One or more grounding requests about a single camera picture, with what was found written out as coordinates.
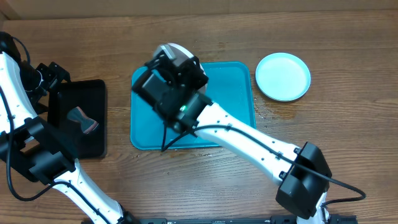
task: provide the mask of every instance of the teal plastic tray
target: teal plastic tray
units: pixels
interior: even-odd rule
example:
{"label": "teal plastic tray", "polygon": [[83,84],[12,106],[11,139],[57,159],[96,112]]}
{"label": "teal plastic tray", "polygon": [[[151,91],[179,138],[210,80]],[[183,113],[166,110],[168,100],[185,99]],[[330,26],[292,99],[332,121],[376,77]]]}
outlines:
{"label": "teal plastic tray", "polygon": [[[241,62],[202,63],[209,77],[206,95],[235,118],[256,128],[250,82],[250,71]],[[132,75],[132,84],[147,70],[138,68]],[[136,93],[131,92],[130,140],[140,150],[160,150],[163,138],[163,122],[152,108]],[[167,129],[166,144],[178,134]],[[170,149],[186,149],[219,146],[213,142],[185,136]]]}

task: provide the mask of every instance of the green led light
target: green led light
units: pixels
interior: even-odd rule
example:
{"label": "green led light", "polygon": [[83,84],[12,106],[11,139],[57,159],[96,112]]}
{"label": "green led light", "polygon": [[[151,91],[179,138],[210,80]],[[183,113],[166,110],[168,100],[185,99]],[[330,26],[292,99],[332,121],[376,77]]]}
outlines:
{"label": "green led light", "polygon": [[183,111],[185,111],[185,109],[187,109],[187,106],[183,105],[183,106],[180,108],[180,111],[183,112]]}

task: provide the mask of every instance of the white plate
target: white plate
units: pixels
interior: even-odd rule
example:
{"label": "white plate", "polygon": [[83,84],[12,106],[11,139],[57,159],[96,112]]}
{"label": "white plate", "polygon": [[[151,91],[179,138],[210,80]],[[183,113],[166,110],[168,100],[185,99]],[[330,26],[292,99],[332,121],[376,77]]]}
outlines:
{"label": "white plate", "polygon": [[311,74],[298,57],[274,53],[263,58],[256,69],[260,90],[277,101],[292,101],[302,97],[310,88]]}

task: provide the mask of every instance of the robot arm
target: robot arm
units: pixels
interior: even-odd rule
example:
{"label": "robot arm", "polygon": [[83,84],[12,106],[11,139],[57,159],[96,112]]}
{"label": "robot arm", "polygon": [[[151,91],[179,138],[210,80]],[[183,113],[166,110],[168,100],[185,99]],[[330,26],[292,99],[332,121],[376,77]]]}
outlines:
{"label": "robot arm", "polygon": [[[10,153],[8,166],[32,182],[41,181],[59,190],[95,224],[139,224],[90,179],[76,158],[73,143],[37,116],[32,105],[36,105],[48,90],[56,89],[64,79],[69,80],[69,74],[55,63],[49,67],[40,64],[34,69],[21,62],[12,37],[0,32],[0,87],[4,93],[0,98],[0,158],[6,162]],[[9,152],[7,136],[11,125],[3,97],[8,102],[14,123],[14,140]],[[33,138],[40,144],[30,149],[29,154],[21,152],[25,143]]]}
{"label": "robot arm", "polygon": [[146,67],[132,90],[153,107],[168,127],[216,142],[254,164],[279,186],[276,200],[297,215],[299,223],[323,223],[324,217],[328,218],[327,212],[323,216],[321,210],[328,181],[281,159],[283,156],[331,177],[319,148],[308,142],[301,149],[232,117],[203,94],[208,81],[205,71],[195,56],[177,44],[158,47]]}
{"label": "robot arm", "polygon": [[[245,133],[250,134],[292,161],[294,161],[297,157],[297,154],[294,152],[296,149],[298,149],[297,146],[269,137],[266,134],[263,134],[258,130],[242,123],[228,114],[217,103],[206,106],[205,109],[200,113],[197,121],[197,127],[212,124],[233,126],[244,131]],[[270,153],[267,149],[264,149],[252,140],[235,131],[228,131],[227,129],[220,128],[209,128],[195,131],[195,134],[198,137],[213,141],[220,146],[224,146],[233,153],[241,156],[244,159],[247,159],[250,163],[254,164],[257,168],[263,171],[263,173],[265,173],[265,175],[270,178],[270,180],[272,180],[277,186],[282,183],[281,173],[288,173],[290,167],[292,166],[288,162],[278,159],[277,156]]]}

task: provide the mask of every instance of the wood grain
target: wood grain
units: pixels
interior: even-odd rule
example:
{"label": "wood grain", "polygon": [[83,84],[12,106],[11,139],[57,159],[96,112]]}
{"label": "wood grain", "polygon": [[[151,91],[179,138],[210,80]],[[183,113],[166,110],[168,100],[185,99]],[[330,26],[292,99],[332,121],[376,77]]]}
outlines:
{"label": "wood grain", "polygon": [[10,19],[398,9],[396,0],[0,0]]}
{"label": "wood grain", "polygon": [[[33,65],[54,61],[72,80],[105,81],[108,155],[82,163],[108,195],[139,218],[288,214],[275,201],[277,187],[226,149],[161,154],[131,145],[131,74],[159,44],[176,42],[202,62],[245,63],[257,128],[299,146],[318,145],[336,179],[368,194],[362,202],[332,205],[331,213],[357,215],[360,223],[396,223],[397,21],[398,11],[299,12],[6,21],[4,30],[26,44]],[[294,103],[274,103],[255,84],[256,65],[274,52],[295,54],[311,70],[309,91]],[[13,179],[25,196],[43,188],[15,173]],[[328,198],[353,195],[332,185]],[[85,217],[55,190],[18,202],[3,172],[0,198],[0,223],[79,223]]]}

